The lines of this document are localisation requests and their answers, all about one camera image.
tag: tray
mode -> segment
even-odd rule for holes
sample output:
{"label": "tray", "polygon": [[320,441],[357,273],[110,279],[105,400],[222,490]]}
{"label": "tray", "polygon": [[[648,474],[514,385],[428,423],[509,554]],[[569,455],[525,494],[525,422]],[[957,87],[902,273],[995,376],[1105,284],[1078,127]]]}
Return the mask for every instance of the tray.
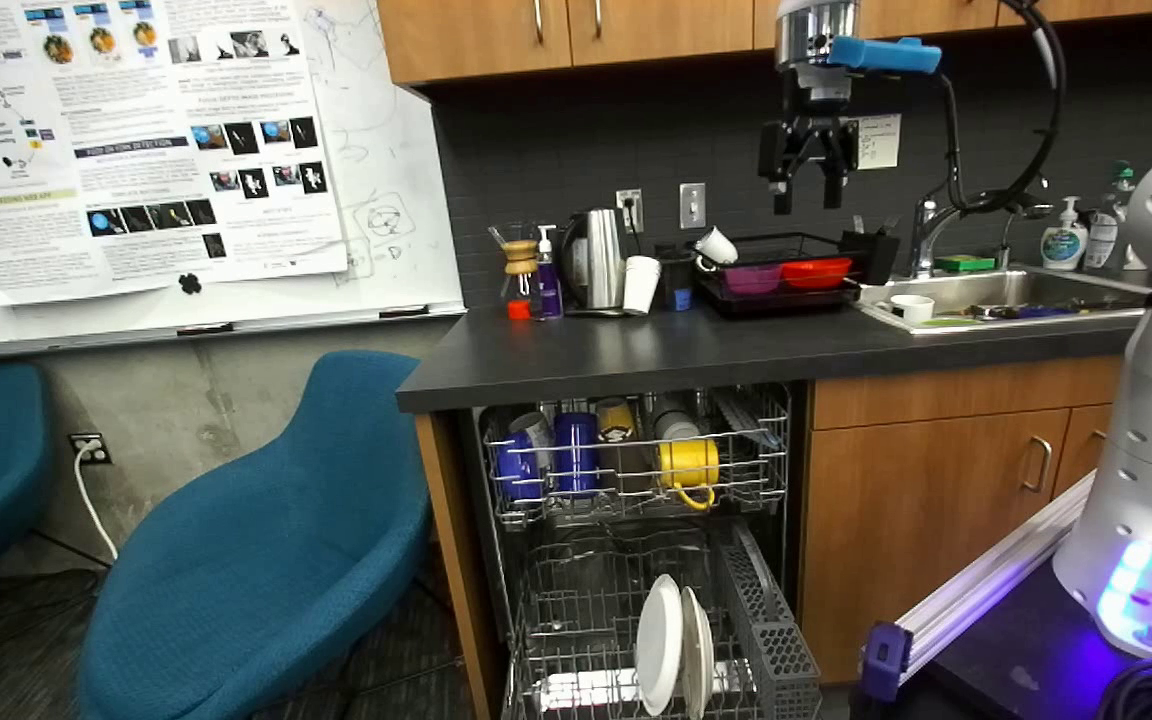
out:
{"label": "tray", "polygon": [[695,293],[710,308],[733,320],[755,317],[796,317],[796,312],[839,312],[859,295],[859,284],[845,284],[837,293],[727,293],[721,279],[695,279]]}

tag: floor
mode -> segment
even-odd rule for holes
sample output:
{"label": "floor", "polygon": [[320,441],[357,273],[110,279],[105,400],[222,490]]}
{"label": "floor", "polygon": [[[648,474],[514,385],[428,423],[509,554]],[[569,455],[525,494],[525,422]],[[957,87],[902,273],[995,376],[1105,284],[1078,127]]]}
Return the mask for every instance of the floor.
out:
{"label": "floor", "polygon": [[[74,720],[75,656],[99,571],[0,580],[0,720]],[[467,720],[443,601],[421,580],[346,663],[257,720]]]}

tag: whiteboard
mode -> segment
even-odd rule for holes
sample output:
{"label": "whiteboard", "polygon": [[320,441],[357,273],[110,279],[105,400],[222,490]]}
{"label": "whiteboard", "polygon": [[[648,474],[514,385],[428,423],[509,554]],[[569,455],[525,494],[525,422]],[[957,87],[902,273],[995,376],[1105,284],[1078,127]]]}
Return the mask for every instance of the whiteboard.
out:
{"label": "whiteboard", "polygon": [[0,351],[463,312],[434,110],[388,82],[377,0],[298,0],[298,11],[349,273],[0,305]]}

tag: sink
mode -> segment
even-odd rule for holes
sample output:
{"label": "sink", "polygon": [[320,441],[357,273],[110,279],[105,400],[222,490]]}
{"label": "sink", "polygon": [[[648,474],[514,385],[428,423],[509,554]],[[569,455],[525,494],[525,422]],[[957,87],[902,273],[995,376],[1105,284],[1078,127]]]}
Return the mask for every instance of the sink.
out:
{"label": "sink", "polygon": [[[929,326],[903,326],[894,312],[894,295],[933,295],[937,312]],[[1016,269],[982,276],[923,276],[894,279],[859,293],[859,312],[882,326],[903,328],[908,337],[951,337],[951,333],[1010,333],[1048,326],[1100,326],[1145,317],[1145,284],[1122,284],[1105,276]]]}

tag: dishwasher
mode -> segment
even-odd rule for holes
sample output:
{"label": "dishwasher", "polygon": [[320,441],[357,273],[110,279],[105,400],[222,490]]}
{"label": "dishwasher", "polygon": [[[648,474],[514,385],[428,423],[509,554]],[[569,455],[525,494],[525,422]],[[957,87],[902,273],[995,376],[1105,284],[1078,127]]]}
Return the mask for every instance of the dishwasher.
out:
{"label": "dishwasher", "polygon": [[[509,720],[822,714],[786,601],[792,410],[786,385],[737,385],[471,411]],[[637,632],[662,578],[710,615],[711,663],[680,671],[704,685],[704,714],[683,679],[658,706],[641,694]]]}

